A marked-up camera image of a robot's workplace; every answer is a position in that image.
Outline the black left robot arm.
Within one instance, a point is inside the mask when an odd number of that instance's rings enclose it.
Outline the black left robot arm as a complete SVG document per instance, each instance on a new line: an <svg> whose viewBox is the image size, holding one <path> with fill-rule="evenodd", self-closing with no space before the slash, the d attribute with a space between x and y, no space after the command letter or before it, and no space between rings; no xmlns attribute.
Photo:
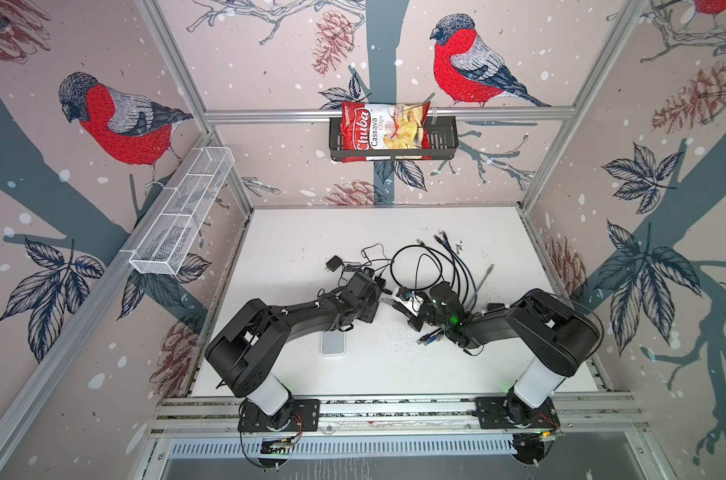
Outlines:
<svg viewBox="0 0 726 480"><path fill-rule="evenodd" d="M385 285L366 268L306 303L280 306L252 299L208 343L205 359L236 397L269 417L287 415L293 395L272 374L286 343L318 332L348 332L356 321L372 323Z"/></svg>

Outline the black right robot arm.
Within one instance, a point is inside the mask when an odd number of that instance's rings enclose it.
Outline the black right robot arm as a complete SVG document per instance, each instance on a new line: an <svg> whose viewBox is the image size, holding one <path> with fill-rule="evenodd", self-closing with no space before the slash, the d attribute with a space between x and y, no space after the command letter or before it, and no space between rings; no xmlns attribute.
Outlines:
<svg viewBox="0 0 726 480"><path fill-rule="evenodd" d="M509 411L541 407L594 354L604 336L603 328L569 299L541 289L509 305L491 303L475 313L464 309L446 282L428 291L400 287L393 299L412 329L419 332L425 324L435 328L420 338L423 345L441 336L471 354L495 341L520 339L533 359L507 393Z"/></svg>

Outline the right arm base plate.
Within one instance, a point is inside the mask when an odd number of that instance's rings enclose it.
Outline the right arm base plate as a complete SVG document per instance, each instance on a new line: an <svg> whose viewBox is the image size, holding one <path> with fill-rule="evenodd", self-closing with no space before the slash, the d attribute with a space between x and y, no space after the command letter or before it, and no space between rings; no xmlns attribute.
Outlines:
<svg viewBox="0 0 726 480"><path fill-rule="evenodd" d="M474 406L472 415L478 419L482 430L560 428L560 421L550 397L536 408L512 396L499 395L476 397Z"/></svg>

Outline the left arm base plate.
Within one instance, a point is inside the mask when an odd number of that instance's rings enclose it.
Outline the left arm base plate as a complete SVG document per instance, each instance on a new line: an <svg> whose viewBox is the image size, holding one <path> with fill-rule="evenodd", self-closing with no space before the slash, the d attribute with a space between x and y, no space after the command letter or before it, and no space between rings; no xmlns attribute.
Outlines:
<svg viewBox="0 0 726 480"><path fill-rule="evenodd" d="M320 416L318 399L290 397L275 414L267 415L245 399L239 408L239 433L315 432Z"/></svg>

